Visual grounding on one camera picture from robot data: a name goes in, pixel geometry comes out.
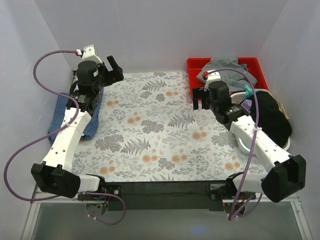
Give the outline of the black floral print t-shirt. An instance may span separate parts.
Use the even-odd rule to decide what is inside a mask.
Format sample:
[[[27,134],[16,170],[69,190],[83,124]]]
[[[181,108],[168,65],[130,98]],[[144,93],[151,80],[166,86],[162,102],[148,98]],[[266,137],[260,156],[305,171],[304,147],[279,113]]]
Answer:
[[[276,100],[266,91],[256,92],[258,102],[258,126],[279,147],[284,147],[292,134],[292,127],[279,110]]]

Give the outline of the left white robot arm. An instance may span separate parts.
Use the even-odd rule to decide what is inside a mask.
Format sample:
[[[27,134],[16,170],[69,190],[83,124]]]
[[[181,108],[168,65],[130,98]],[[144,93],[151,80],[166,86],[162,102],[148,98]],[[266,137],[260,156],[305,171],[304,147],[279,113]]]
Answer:
[[[102,90],[124,79],[123,70],[113,56],[105,63],[85,57],[76,70],[77,81],[69,90],[70,99],[64,110],[62,127],[48,154],[40,164],[35,163],[31,175],[41,191],[67,198],[89,192],[95,200],[106,196],[105,180],[97,175],[76,175],[71,172],[77,145],[100,103]]]

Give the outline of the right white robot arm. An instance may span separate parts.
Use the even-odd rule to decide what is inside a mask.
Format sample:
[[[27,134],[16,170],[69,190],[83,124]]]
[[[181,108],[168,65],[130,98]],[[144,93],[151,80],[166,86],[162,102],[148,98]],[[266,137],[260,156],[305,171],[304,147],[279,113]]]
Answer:
[[[256,127],[253,118],[239,104],[232,103],[229,88],[223,81],[212,81],[192,89],[193,108],[211,110],[216,120],[246,145],[253,144],[253,154],[266,170],[265,174],[235,173],[226,180],[226,192],[237,199],[244,192],[264,194],[278,203],[302,190],[306,184],[306,160],[293,156]]]

